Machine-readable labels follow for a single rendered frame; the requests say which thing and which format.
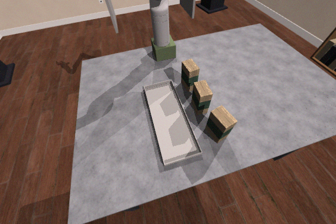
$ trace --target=white baseboard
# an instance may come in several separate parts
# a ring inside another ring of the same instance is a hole
[[[307,30],[304,30],[302,27],[296,25],[289,19],[285,18],[284,16],[278,14],[277,12],[273,11],[269,7],[263,5],[257,0],[245,0],[254,7],[258,8],[260,11],[264,12],[267,14],[269,17],[273,18],[277,22],[281,23],[284,25],[287,29],[292,30],[295,34],[301,36],[303,39],[306,41],[310,42],[312,45],[319,47],[323,41],[319,38],[317,38],[315,35],[309,33]]]
[[[292,21],[286,19],[285,17],[281,16],[280,14],[274,12],[272,9],[268,8],[267,6],[263,5],[257,0],[245,0],[248,3],[254,5],[256,8],[267,14],[268,16],[274,18],[276,21],[280,22],[282,25],[285,27],[289,28],[292,30],[294,33],[298,34],[301,36],[303,39],[307,40],[311,44],[313,44],[316,47],[319,47],[322,44],[322,40],[317,38],[316,36],[312,35],[308,31],[302,29]],[[180,0],[169,0],[169,5],[177,5],[180,4]],[[148,10],[150,8],[149,4],[145,5],[136,5],[134,7],[126,7],[126,8],[119,8],[115,9],[116,15],[119,14],[127,14],[127,13],[133,13],[133,12],[138,12],[138,11],[143,11],[143,10]],[[75,16],[75,17],[70,17],[70,18],[63,18],[59,20],[54,20],[54,21],[47,21],[43,23],[38,23],[38,24],[33,24],[33,25],[28,25],[28,26],[23,26],[23,27],[15,27],[13,29],[5,29],[5,30],[0,30],[0,39],[3,36],[7,35],[14,35],[18,33],[24,33],[24,32],[29,32],[29,31],[34,31],[34,30],[39,30],[39,29],[47,29],[49,27],[56,27],[56,26],[61,26],[61,25],[66,25],[66,24],[71,24],[71,23],[76,23],[80,21],[86,21],[86,20],[94,20],[97,18],[104,18],[110,16],[108,11],[104,12],[99,12],[99,13],[93,13],[93,14],[85,14],[85,15],[80,15],[80,16]]]

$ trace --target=tray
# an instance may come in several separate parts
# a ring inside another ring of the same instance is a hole
[[[201,148],[171,80],[144,86],[163,165],[196,155]]]

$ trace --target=brown hardwood floor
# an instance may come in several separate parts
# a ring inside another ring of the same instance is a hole
[[[214,14],[196,7],[194,19],[169,7],[172,38],[261,23],[308,60],[316,50],[244,0],[225,4]],[[67,223],[81,61],[151,46],[149,10],[117,21],[119,34],[107,17],[0,40],[0,60],[15,63],[12,83],[0,88],[0,224]],[[333,136],[91,223],[335,224],[335,161]]]

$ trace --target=gray table panel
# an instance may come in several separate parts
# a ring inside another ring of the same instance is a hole
[[[151,47],[83,61],[69,224],[86,223],[336,135],[336,81],[261,24],[175,41],[173,60]],[[196,116],[181,87],[192,58],[213,92]],[[143,86],[172,79],[202,155],[164,167]],[[237,124],[224,142],[203,130],[223,105]]]

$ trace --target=green stripe on box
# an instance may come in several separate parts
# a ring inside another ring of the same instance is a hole
[[[192,100],[194,101],[196,107],[197,107],[197,110],[203,110],[203,109],[207,109],[210,107],[210,102],[211,100],[209,101],[204,101],[204,102],[201,102],[197,99],[196,97],[196,93],[195,92],[192,92]]]
[[[181,73],[181,78],[184,80],[184,82],[188,85],[188,86],[192,86],[194,85],[195,82],[198,81],[198,75],[194,76],[194,77],[188,77],[184,71],[182,71]]]
[[[229,129],[226,132],[222,132],[217,126],[216,124],[214,124],[214,122],[211,119],[208,119],[207,122],[208,127],[211,129],[211,131],[214,133],[214,135],[216,135],[218,137],[218,139],[222,139],[224,136],[228,135],[231,130],[233,129]]]

